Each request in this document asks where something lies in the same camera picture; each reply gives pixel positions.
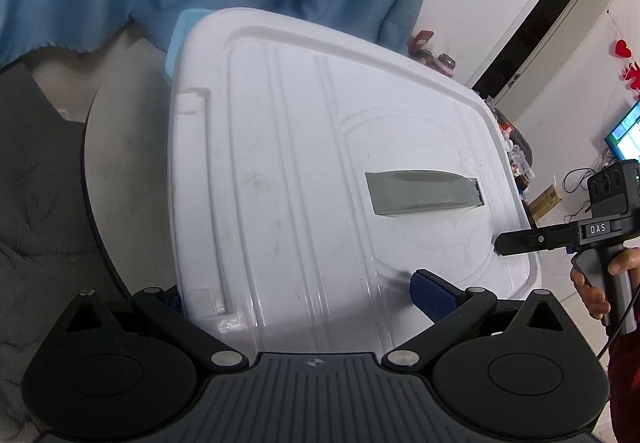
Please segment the person right hand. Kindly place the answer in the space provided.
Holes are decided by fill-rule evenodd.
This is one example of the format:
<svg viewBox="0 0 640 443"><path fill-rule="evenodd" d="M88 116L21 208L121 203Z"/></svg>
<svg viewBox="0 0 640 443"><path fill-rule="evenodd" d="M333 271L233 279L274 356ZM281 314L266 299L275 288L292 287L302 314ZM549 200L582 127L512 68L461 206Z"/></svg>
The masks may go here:
<svg viewBox="0 0 640 443"><path fill-rule="evenodd" d="M632 289L639 286L640 276L640 250L638 247L625 248L608 265L608 273L613 276L627 275ZM588 281L577 267L570 270L570 279L577 290L578 296L587 308L593 319L603 319L605 314L610 313L611 304L605 297L605 291L596 287Z"/></svg>

